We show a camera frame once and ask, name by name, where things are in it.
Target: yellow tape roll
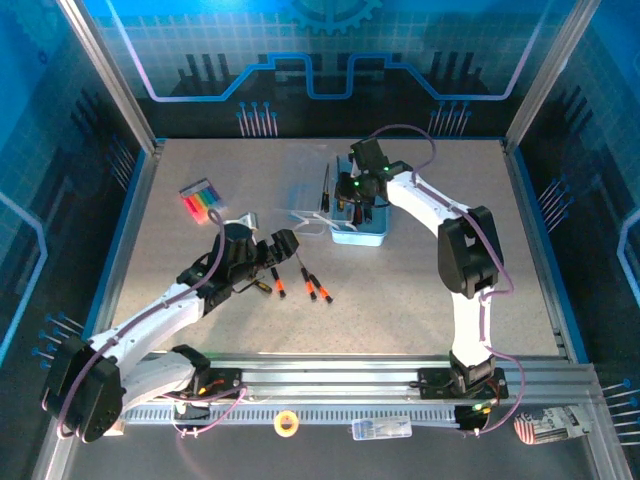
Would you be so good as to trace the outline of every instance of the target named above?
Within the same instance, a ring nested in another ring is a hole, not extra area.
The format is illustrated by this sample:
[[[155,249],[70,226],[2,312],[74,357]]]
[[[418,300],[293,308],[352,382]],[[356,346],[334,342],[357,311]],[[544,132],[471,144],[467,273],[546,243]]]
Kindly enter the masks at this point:
[[[290,410],[280,412],[273,420],[273,428],[276,429],[276,433],[285,438],[295,435],[299,426],[298,416]]]

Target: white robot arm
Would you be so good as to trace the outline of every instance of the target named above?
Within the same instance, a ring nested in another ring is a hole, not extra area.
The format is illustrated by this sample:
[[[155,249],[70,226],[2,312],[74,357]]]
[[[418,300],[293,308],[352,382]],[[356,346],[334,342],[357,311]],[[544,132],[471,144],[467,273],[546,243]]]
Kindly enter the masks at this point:
[[[416,176],[415,182],[424,189],[428,189],[437,196],[446,200],[450,205],[467,212],[466,205],[457,203],[442,193],[438,192],[422,178]],[[438,229],[445,220],[458,220],[459,214],[451,208],[445,208],[441,203],[428,196],[419,189],[412,180],[412,173],[402,172],[387,183],[387,195],[389,203],[402,208],[420,223],[427,227],[436,237]],[[491,347],[490,340],[490,307],[491,299],[484,301],[484,340],[480,332],[480,297],[493,290],[493,287],[485,287],[475,293],[472,298],[467,298],[462,293],[451,292],[453,299],[453,321],[455,324],[455,336],[451,352],[465,366],[481,365],[488,361],[491,353],[485,346]]]
[[[214,378],[217,373],[211,362],[186,345],[160,358],[141,360],[227,300],[235,285],[254,282],[260,270],[295,254],[298,241],[291,230],[280,230],[272,238],[273,245],[264,240],[256,243],[248,226],[225,224],[224,243],[218,235],[212,251],[182,272],[154,303],[87,342],[67,338],[52,361],[42,395],[43,409],[56,418],[63,417],[64,426],[88,443],[104,435],[123,411],[156,396],[215,393],[210,387],[220,378]],[[218,256],[221,261],[210,275],[213,258]],[[235,378],[223,380],[218,386],[223,390],[229,388],[228,383],[236,383]],[[69,405],[66,412],[65,402]]]
[[[491,212],[447,198],[404,162],[390,164],[375,138],[351,149],[349,159],[356,164],[356,173],[340,173],[335,197],[361,208],[375,208],[376,198],[381,197],[407,211],[438,238],[438,272],[453,299],[450,374],[454,391],[463,395],[491,378],[495,369],[495,359],[487,350],[491,348],[488,294],[498,282],[498,268],[465,219],[475,221],[502,262]]]

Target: orange-handled screwdriver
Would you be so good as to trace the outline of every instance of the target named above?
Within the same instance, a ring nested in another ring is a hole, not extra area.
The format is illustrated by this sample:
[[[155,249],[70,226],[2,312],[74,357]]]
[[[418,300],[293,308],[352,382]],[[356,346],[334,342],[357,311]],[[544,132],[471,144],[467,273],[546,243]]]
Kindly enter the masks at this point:
[[[320,292],[320,295],[322,295],[322,298],[324,298],[327,301],[327,303],[333,302],[333,298],[331,298],[331,295],[329,295],[329,292],[327,292],[327,289],[322,286],[322,284],[320,283],[320,280],[318,280],[318,277],[316,277],[313,273],[310,273],[309,278],[311,278],[311,281]]]
[[[311,297],[311,300],[315,302],[318,297],[316,296],[316,292],[314,292],[313,285],[311,284],[311,280],[309,279],[309,272],[302,264],[302,260],[300,260],[300,257],[298,256],[297,253],[296,253],[296,258],[298,259],[298,263],[300,264],[300,271],[302,272],[302,278],[304,278],[304,281],[307,285],[307,293]]]
[[[273,275],[273,279],[276,281],[276,289],[280,294],[280,298],[286,297],[287,294],[284,291],[284,285],[282,284],[282,280],[280,280],[280,275],[278,275],[278,271],[276,270],[275,267],[271,267],[271,275]]]

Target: blue wall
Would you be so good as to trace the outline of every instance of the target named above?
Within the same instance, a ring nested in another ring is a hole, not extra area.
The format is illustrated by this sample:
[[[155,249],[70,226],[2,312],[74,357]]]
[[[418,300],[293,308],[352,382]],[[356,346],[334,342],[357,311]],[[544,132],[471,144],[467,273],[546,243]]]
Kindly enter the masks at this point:
[[[549,237],[603,385],[640,382],[639,25],[636,0],[602,2],[521,145],[538,195],[560,180],[568,216]]]
[[[502,135],[572,6],[332,4],[332,19],[322,0],[88,7],[157,135],[239,137],[240,104],[266,101],[280,135],[295,137],[366,134],[397,121],[437,136]],[[448,114],[456,128],[440,129]]]
[[[139,148],[55,1],[0,2],[0,55],[0,424],[20,432],[0,469],[31,478],[55,348],[39,332],[84,323]]]

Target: label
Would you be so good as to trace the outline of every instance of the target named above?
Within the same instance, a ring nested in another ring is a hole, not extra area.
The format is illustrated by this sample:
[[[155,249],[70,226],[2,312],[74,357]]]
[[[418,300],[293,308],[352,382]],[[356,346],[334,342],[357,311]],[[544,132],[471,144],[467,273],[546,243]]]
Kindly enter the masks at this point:
[[[354,440],[383,440],[410,437],[411,419],[407,415],[384,418],[363,418],[351,422]]]
[[[521,413],[514,420],[516,433],[527,445],[581,437],[591,431],[591,421],[577,405]]]

